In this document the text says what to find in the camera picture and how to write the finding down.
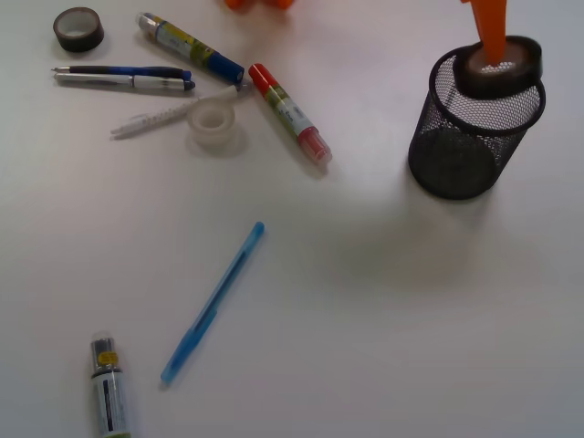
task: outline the pencil cup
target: pencil cup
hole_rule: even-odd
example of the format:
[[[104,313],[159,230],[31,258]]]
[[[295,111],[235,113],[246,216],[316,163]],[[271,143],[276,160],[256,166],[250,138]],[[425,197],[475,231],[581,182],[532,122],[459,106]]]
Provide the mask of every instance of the pencil cup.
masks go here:
[[[510,63],[479,69],[478,80],[463,71],[466,77],[459,80],[456,75],[464,66],[458,65],[462,58],[458,63],[456,59],[467,59],[471,48],[453,50],[434,65],[408,156],[412,175],[422,188],[453,200],[473,198],[495,184],[546,103],[541,72],[535,68],[523,82],[503,71],[514,67]],[[461,83],[465,93],[460,91]]]

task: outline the black mesh pen holder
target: black mesh pen holder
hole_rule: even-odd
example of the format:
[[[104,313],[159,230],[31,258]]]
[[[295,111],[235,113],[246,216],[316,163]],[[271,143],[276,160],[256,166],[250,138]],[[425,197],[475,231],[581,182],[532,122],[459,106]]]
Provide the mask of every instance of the black mesh pen holder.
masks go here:
[[[480,99],[463,94],[460,81],[455,80],[455,71],[461,68],[456,59],[467,59],[471,48],[453,50],[435,64],[408,156],[412,175],[421,187],[453,200],[473,198],[495,184],[546,105],[540,74],[519,91],[495,87],[499,93],[511,92],[504,97],[485,99],[488,89]],[[491,68],[494,74],[497,68]],[[482,75],[487,73],[483,68]]]

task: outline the blue pen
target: blue pen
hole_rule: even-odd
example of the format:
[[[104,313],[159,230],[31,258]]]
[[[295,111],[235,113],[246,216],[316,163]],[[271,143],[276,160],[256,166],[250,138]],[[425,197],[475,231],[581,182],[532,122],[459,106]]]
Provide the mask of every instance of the blue pen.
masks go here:
[[[53,68],[57,73],[82,73],[90,75],[124,75],[124,76],[154,76],[157,78],[173,78],[191,80],[189,70],[175,67],[114,67],[114,66],[71,66]]]
[[[225,271],[223,278],[219,281],[219,284],[213,291],[213,294],[209,297],[209,300],[204,305],[203,310],[194,321],[194,324],[182,337],[181,343],[179,343],[179,346],[174,351],[174,354],[172,354],[171,359],[166,364],[166,368],[164,368],[164,371],[161,374],[162,381],[167,385],[171,384],[176,374],[181,370],[181,367],[203,337],[204,332],[207,331],[211,325],[215,315],[217,315],[219,303],[221,303],[221,300],[227,294],[229,287],[233,284],[237,274],[241,271],[245,261],[249,258],[249,255],[256,247],[256,244],[263,233],[264,224],[258,222],[255,224],[252,232],[249,234],[241,249],[235,256],[234,261],[231,262],[231,265]]]

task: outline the pen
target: pen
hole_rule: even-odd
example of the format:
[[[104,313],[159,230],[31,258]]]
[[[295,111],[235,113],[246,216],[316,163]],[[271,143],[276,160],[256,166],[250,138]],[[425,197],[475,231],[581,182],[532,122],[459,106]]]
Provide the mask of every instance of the pen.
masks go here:
[[[241,271],[245,261],[249,258],[256,247],[257,241],[264,233],[264,224],[258,222],[255,224],[252,232],[249,234],[241,249],[231,262],[231,265],[225,271],[221,281],[213,291],[213,294],[209,297],[209,300],[204,305],[203,310],[194,321],[194,324],[187,330],[186,334],[182,337],[179,346],[176,348],[174,354],[172,354],[166,368],[161,374],[161,379],[167,385],[170,385],[176,374],[179,372],[181,367],[186,362],[187,358],[196,348],[197,344],[204,335],[204,332],[209,328],[213,318],[217,315],[217,308],[219,303],[224,298],[229,290],[229,287],[233,284],[237,274]]]
[[[207,69],[234,84],[244,78],[243,67],[159,16],[140,13],[136,15],[136,23],[148,33],[152,41],[189,58],[195,66]]]
[[[156,78],[154,76],[128,75],[84,75],[81,73],[55,73],[59,82],[83,82],[90,85],[131,87],[134,89],[168,89],[188,91],[194,82],[175,78]]]
[[[267,68],[254,64],[249,68],[249,76],[280,121],[297,138],[298,145],[305,154],[316,164],[326,164],[332,160],[330,148],[320,137],[318,129],[280,87]]]
[[[189,111],[189,109],[201,99],[215,98],[221,100],[230,100],[240,98],[245,95],[252,87],[253,86],[251,83],[245,80],[240,84],[230,85],[229,87],[226,87],[210,96],[190,99],[188,102],[174,108],[165,109],[154,114],[143,114],[132,117],[119,128],[111,130],[111,135],[114,137],[127,137],[142,130],[149,130],[155,126],[162,125],[166,121],[179,119],[180,117],[184,116]]]
[[[112,67],[112,66],[71,66],[53,68],[56,73],[89,73],[97,75],[157,76],[191,80],[189,70],[174,67]]]

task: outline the black tape roll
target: black tape roll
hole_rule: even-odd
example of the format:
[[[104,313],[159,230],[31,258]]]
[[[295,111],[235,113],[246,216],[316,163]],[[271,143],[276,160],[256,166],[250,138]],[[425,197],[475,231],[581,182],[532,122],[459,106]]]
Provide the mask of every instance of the black tape roll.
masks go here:
[[[530,89],[543,75],[541,47],[525,36],[506,38],[505,57],[486,65],[483,43],[461,48],[453,64],[456,87],[472,99],[501,99]]]
[[[85,52],[99,46],[103,27],[98,14],[88,7],[73,7],[59,14],[53,23],[58,43],[67,52]]]

